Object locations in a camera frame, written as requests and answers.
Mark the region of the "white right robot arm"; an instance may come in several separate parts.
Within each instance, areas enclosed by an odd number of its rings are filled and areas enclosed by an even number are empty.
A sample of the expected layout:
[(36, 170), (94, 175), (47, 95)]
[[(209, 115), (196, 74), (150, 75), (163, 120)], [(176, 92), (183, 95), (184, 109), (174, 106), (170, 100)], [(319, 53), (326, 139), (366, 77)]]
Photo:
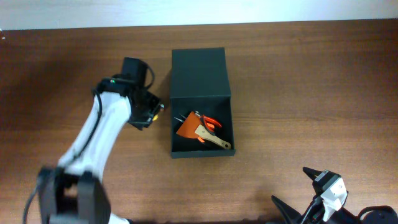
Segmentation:
[(271, 200), (282, 215), (281, 223), (288, 224), (390, 224), (397, 223), (397, 212), (390, 206), (366, 207), (353, 215), (345, 204), (349, 192), (341, 175), (330, 170), (304, 167), (303, 172), (312, 180), (315, 195), (304, 214), (300, 214), (276, 196)]

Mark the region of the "small red diagonal cutters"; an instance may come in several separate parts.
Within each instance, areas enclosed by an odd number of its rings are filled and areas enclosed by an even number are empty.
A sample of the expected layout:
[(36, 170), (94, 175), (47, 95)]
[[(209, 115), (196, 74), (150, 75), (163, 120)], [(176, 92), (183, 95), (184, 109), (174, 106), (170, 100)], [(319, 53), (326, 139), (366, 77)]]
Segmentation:
[(194, 114), (199, 117), (202, 125), (211, 135), (215, 135), (218, 131), (222, 129), (222, 124), (216, 119), (201, 114), (198, 111), (194, 111)]

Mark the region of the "black open storage box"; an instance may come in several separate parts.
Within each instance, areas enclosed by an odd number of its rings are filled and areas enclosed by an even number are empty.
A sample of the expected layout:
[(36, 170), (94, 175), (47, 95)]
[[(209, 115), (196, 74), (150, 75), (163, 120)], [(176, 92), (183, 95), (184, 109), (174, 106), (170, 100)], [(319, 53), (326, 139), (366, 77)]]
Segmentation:
[[(177, 134), (191, 112), (199, 112), (221, 123), (216, 136), (231, 144), (223, 149), (216, 144), (188, 139)], [(174, 159), (233, 156), (234, 132), (231, 88), (226, 68), (225, 49), (174, 49), (170, 77), (171, 156)]]

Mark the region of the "orange scraper wooden handle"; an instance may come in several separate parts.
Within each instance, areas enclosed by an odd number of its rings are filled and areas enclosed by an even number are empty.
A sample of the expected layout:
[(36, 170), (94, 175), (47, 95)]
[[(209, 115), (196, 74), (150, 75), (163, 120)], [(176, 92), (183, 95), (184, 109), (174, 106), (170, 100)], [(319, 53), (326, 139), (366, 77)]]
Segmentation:
[(175, 119), (182, 123), (176, 132), (177, 135), (187, 139), (197, 139), (203, 144), (209, 141), (223, 149), (232, 149), (228, 141), (216, 135), (216, 131), (223, 127), (216, 119), (198, 111), (192, 111), (187, 117), (182, 116), (182, 119), (177, 117)]

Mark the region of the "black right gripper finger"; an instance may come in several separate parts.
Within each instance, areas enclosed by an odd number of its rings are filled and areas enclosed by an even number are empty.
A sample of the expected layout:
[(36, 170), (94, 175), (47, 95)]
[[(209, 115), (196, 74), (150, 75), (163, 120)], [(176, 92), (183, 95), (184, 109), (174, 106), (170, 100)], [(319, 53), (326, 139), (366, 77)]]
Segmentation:
[(318, 182), (323, 177), (323, 172), (315, 169), (311, 169), (309, 167), (303, 167), (303, 172), (315, 182)]
[(271, 196), (271, 200), (281, 213), (282, 218), (284, 219), (284, 224), (300, 223), (301, 214), (298, 211), (296, 211), (274, 195)]

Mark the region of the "orange black needle-nose pliers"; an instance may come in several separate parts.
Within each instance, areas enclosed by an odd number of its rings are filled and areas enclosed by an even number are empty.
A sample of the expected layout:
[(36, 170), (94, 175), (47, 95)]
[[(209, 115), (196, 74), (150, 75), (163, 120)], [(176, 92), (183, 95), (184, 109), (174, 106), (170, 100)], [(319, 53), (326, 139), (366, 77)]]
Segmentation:
[(201, 125), (201, 122), (194, 112), (191, 112), (187, 117), (181, 114), (179, 118), (174, 117), (174, 119), (181, 123), (181, 127), (179, 127), (176, 132), (177, 135), (187, 139), (196, 139), (202, 144), (205, 143), (205, 140), (195, 133), (197, 127)]

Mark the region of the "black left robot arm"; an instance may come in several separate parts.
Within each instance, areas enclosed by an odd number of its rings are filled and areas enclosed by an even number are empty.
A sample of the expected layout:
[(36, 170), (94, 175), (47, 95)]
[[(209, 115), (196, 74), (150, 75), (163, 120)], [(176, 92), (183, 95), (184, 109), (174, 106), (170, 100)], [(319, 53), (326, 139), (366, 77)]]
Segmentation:
[(125, 124), (142, 131), (164, 108), (149, 92), (151, 67), (126, 57), (122, 69), (93, 89), (93, 107), (81, 131), (56, 167), (43, 167), (33, 195), (39, 197), (42, 223), (131, 223), (111, 211), (103, 172)]

